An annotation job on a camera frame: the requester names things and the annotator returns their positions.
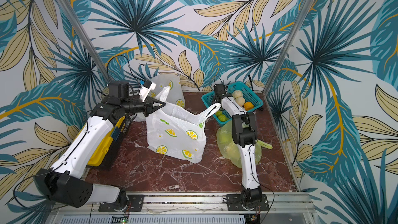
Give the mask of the white lemon plastic bag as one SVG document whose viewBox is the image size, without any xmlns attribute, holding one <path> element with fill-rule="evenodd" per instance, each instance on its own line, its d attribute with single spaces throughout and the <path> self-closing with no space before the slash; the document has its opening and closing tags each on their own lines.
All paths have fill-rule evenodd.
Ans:
<svg viewBox="0 0 398 224">
<path fill-rule="evenodd" d="M 202 161 L 206 120 L 220 110 L 215 103 L 198 115 L 166 102 L 146 118 L 148 149 L 191 163 Z"/>
</svg>

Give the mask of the green avocado plastic bag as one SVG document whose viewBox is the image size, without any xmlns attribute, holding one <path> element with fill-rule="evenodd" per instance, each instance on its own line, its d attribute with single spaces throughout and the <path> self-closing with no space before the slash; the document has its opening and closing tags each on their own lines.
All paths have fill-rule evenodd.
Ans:
<svg viewBox="0 0 398 224">
<path fill-rule="evenodd" d="M 226 159 L 229 159 L 236 167 L 241 168 L 241 158 L 238 146 L 234 143 L 232 138 L 232 121 L 229 121 L 224 126 L 220 127 L 217 131 L 217 145 L 222 154 Z M 262 158 L 262 148 L 273 149 L 273 146 L 269 143 L 257 140 L 255 148 L 255 163 L 259 164 Z"/>
</svg>

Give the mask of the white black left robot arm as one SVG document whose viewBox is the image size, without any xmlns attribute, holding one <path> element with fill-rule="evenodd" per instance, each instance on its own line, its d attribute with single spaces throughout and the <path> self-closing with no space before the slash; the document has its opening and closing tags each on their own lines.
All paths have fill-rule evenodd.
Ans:
<svg viewBox="0 0 398 224">
<path fill-rule="evenodd" d="M 156 88 L 150 80 L 140 81 L 138 96 L 124 81 L 110 82 L 109 93 L 90 112 L 86 124 L 66 152 L 49 168 L 34 176 L 39 192 L 48 200 L 75 208 L 87 203 L 104 203 L 116 211 L 130 204 L 125 190 L 82 180 L 86 166 L 101 165 L 132 122 L 131 115 L 144 116 L 161 109 L 165 102 L 149 96 Z"/>
</svg>

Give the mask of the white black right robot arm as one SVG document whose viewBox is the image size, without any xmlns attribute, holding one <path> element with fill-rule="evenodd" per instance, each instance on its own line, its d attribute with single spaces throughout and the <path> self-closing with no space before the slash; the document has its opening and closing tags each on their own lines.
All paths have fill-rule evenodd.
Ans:
<svg viewBox="0 0 398 224">
<path fill-rule="evenodd" d="M 227 93 L 227 86 L 215 84 L 214 93 L 214 102 L 221 104 L 221 108 L 231 116 L 232 139 L 238 147 L 243 172 L 241 204 L 245 209 L 253 209 L 262 202 L 255 162 L 258 137 L 256 116 L 237 104 L 232 94 Z"/>
</svg>

